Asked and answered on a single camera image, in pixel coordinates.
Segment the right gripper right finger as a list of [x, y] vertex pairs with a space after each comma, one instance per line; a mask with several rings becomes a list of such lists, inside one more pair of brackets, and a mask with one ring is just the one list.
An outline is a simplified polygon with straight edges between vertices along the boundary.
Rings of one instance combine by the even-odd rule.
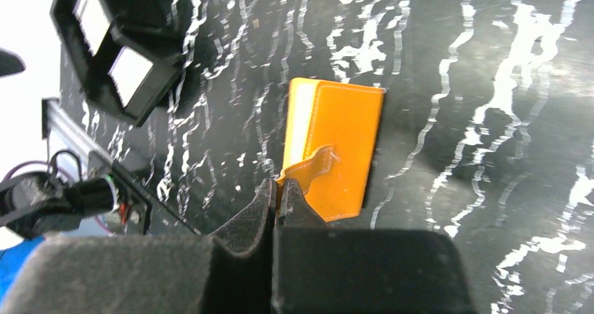
[[272, 244], [273, 313], [474, 313], [464, 266], [433, 231], [329, 228], [295, 179]]

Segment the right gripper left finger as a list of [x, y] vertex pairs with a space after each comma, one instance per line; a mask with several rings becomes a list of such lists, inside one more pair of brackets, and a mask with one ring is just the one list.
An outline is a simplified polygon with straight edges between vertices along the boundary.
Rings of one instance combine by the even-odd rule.
[[272, 179], [210, 235], [71, 237], [29, 256], [2, 313], [268, 313]]

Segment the orange card holder wallet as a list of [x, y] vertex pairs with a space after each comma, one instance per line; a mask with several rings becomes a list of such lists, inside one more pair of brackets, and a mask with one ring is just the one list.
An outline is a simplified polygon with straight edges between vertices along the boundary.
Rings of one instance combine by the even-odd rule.
[[361, 212], [385, 93], [314, 78], [289, 83], [277, 184], [295, 179], [307, 204], [325, 222]]

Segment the black card tray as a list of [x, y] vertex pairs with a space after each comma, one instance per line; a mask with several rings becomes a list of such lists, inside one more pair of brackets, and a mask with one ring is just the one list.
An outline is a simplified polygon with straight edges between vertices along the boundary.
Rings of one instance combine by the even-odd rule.
[[[74, 15], [76, 0], [53, 0], [50, 14], [86, 102], [120, 121], [141, 126], [181, 76], [181, 37], [169, 24], [160, 0], [99, 1], [110, 27], [95, 56]], [[123, 47], [153, 63], [125, 107], [108, 75]]]

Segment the white card stack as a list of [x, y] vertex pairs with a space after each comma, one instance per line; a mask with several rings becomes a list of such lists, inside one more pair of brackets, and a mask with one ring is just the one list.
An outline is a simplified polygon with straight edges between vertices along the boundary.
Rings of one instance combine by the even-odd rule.
[[129, 47], [121, 48], [108, 75], [113, 79], [122, 105], [129, 104], [153, 66], [152, 61]]
[[80, 23], [90, 53], [95, 56], [110, 27], [110, 21], [100, 1], [76, 0], [74, 15]]

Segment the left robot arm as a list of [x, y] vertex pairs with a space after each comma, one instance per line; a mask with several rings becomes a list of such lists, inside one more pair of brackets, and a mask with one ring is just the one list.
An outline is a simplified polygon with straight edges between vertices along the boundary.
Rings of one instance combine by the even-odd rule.
[[111, 175], [83, 176], [68, 149], [49, 161], [21, 163], [1, 180], [1, 248], [51, 232], [74, 231], [84, 219], [116, 212], [123, 203]]

